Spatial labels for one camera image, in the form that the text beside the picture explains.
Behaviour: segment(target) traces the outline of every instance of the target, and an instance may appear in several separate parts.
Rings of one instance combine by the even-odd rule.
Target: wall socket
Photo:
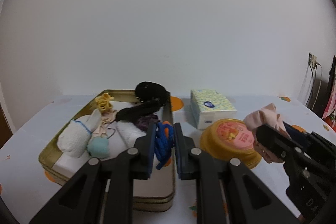
[[[308,56],[308,64],[311,66],[312,69],[315,68],[315,63],[316,63],[316,56],[309,53],[309,56]]]

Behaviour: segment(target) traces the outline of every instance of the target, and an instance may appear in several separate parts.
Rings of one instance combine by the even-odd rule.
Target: beige cloth
[[[257,151],[260,155],[262,155],[262,157],[264,158],[264,160],[266,160],[266,162],[268,163],[284,162],[283,160],[275,156],[266,147],[264,147],[261,143],[259,143],[256,137],[257,128],[267,123],[276,130],[279,130],[283,136],[290,139],[290,136],[286,132],[285,125],[282,121],[281,115],[277,114],[277,109],[273,103],[269,104],[266,107],[263,107],[261,110],[252,112],[251,114],[247,115],[246,118],[244,119],[244,123],[247,129],[249,131],[252,131],[253,133],[254,150]]]
[[[112,123],[117,114],[117,110],[110,109],[109,111],[103,112],[101,115],[101,122],[97,129],[92,133],[92,137],[100,136],[103,133],[107,133],[106,124]]]

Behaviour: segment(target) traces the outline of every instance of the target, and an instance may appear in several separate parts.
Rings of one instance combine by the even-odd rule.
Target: yellow hair tie
[[[113,108],[113,105],[110,103],[113,99],[113,96],[110,96],[108,93],[104,93],[102,96],[97,96],[94,101],[96,102],[99,111],[103,113]]]

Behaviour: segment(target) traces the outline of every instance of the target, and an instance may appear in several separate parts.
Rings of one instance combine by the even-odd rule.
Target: white knitted doll
[[[71,120],[58,137],[57,147],[72,158],[79,158],[86,149],[91,133],[100,125],[101,113],[95,109],[91,115]]]

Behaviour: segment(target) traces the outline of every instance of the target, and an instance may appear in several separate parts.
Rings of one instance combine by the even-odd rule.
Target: white towel
[[[95,109],[91,115],[82,116],[76,121],[70,121],[57,141],[57,147],[72,158],[79,158],[85,152],[91,133],[100,125],[101,113]]]
[[[127,148],[134,147],[137,138],[146,136],[146,133],[137,128],[132,122],[119,121],[117,123],[117,130],[119,135],[124,140]],[[153,169],[158,165],[159,160],[154,155],[153,159]]]

